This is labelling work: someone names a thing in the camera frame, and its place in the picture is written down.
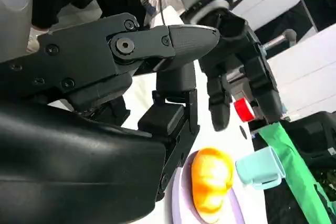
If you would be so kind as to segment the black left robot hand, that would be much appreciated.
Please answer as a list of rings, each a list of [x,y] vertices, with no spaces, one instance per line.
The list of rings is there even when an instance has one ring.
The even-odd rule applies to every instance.
[[[229,11],[215,11],[201,20],[202,25],[219,30],[216,47],[199,60],[201,71],[207,76],[208,108],[214,130],[227,128],[232,103],[232,87],[228,75],[238,70],[244,75],[252,94],[252,101],[261,110],[265,124],[282,116],[282,104],[277,83],[266,60],[266,51],[248,22]]]

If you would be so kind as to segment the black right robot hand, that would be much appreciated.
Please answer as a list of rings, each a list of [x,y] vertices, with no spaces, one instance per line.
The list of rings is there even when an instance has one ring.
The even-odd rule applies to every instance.
[[[148,215],[200,127],[194,61],[220,34],[123,13],[39,37],[1,63],[1,223]]]

